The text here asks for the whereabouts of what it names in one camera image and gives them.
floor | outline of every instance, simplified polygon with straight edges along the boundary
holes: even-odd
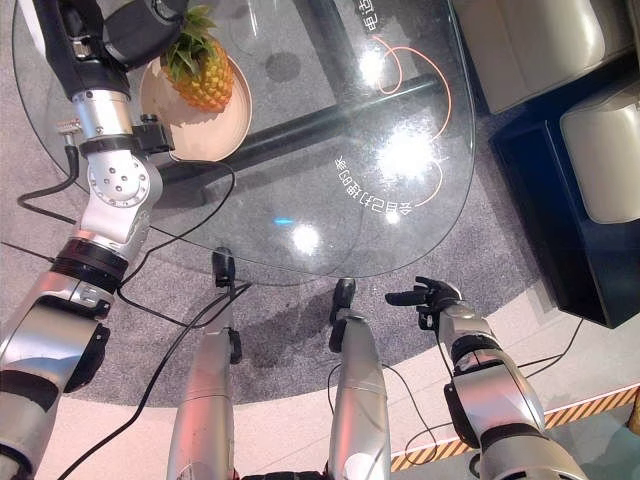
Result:
[[[69,229],[15,206],[19,193],[53,184],[61,174],[27,122],[15,88],[10,10],[3,9],[0,20],[0,236],[54,255]],[[417,328],[413,314],[387,307],[383,293],[409,287],[417,274],[455,282],[467,299],[489,316],[498,338],[517,362],[561,351],[578,322],[558,312],[548,299],[488,147],[492,132],[510,118],[479,119],[469,198],[445,241],[404,269],[359,281],[355,306],[372,319],[381,359],[405,375],[432,424],[448,421],[442,399],[446,371],[433,348],[433,338]],[[54,205],[61,213],[77,216],[85,202],[85,194],[72,188],[55,197]],[[148,245],[161,240],[152,232]],[[47,264],[4,246],[0,253],[4,287],[0,319],[4,321]],[[139,283],[131,286],[131,296],[188,318],[207,296],[211,279],[202,265],[208,263],[208,252],[174,245],[150,262]],[[318,469],[326,461],[330,412],[323,386],[338,361],[326,348],[335,280],[304,280],[288,287],[253,287],[235,305],[245,350],[245,361],[234,367],[232,379],[234,401],[239,404],[235,409],[236,465],[242,474]],[[173,327],[121,303],[107,326],[112,336],[105,363],[90,386],[61,402],[39,479],[55,478],[78,454],[130,415],[130,405],[137,403],[156,362],[176,335]],[[561,406],[640,380],[640,351],[634,340],[639,335],[638,317],[615,331],[586,323],[571,354],[532,382],[543,405]],[[101,472],[104,478],[162,476],[175,405],[196,342],[196,335],[188,337],[168,364],[151,397],[153,408],[71,478],[95,478],[92,472]],[[400,451],[419,426],[402,384],[388,373],[392,448]],[[453,432],[443,429],[439,435],[446,438]]]
[[[624,427],[630,410],[630,406],[618,408],[563,425],[551,430],[549,436],[576,459],[589,480],[638,480],[640,437]],[[394,476],[396,480],[474,480],[468,469],[474,454],[469,452],[434,464],[410,468]]]

gray rug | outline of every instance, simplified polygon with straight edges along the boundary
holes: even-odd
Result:
[[[10,9],[0,25],[0,226],[1,237],[48,255],[55,255],[70,231],[15,205],[24,191],[57,182],[60,172],[39,144],[20,104],[10,51]],[[394,364],[434,345],[417,327],[410,309],[384,303],[388,291],[410,288],[415,275],[449,280],[483,314],[489,314],[530,286],[538,277],[522,225],[489,149],[487,140],[517,112],[482,115],[478,121],[476,163],[469,197],[451,233],[431,253],[401,270],[358,281],[355,308],[370,319],[384,362]],[[85,194],[72,188],[43,206],[77,217]],[[152,232],[147,245],[164,238]],[[2,247],[0,315],[5,321],[36,275],[48,265]],[[131,298],[178,319],[190,318],[211,295],[209,252],[174,244],[158,252],[139,278],[127,286]],[[269,283],[274,273],[238,262],[239,277]],[[329,352],[328,316],[335,279],[294,275],[298,285],[254,286],[234,306],[244,361],[232,367],[234,401],[238,403],[286,397],[321,389],[331,367],[339,362]],[[118,404],[135,404],[178,328],[118,303],[104,322],[111,331],[107,357],[94,381],[74,394]],[[186,381],[198,333],[190,334],[167,365],[151,397],[152,406],[175,406]]]

plate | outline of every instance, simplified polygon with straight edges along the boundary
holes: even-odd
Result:
[[[155,113],[171,130],[181,161],[217,162],[231,155],[247,136],[251,124],[251,92],[240,68],[231,58],[233,88],[222,113],[202,112],[185,102],[162,71],[160,59],[151,61],[142,75],[140,103],[144,113]]]

pineapple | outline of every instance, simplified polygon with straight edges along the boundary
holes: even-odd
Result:
[[[220,42],[209,35],[215,27],[209,7],[191,8],[178,40],[162,55],[162,69],[171,85],[192,107],[221,113],[231,99],[233,72]]]

yellow and black striped tape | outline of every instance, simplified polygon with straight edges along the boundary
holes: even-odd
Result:
[[[545,413],[547,429],[633,403],[639,392],[640,384],[636,384],[582,402],[567,405],[566,407],[550,410]],[[427,461],[442,460],[443,458],[460,455],[470,450],[471,448],[459,439],[447,440],[436,445],[414,450],[407,454],[400,453],[395,455],[391,459],[391,471],[399,472],[414,465],[421,465]]]

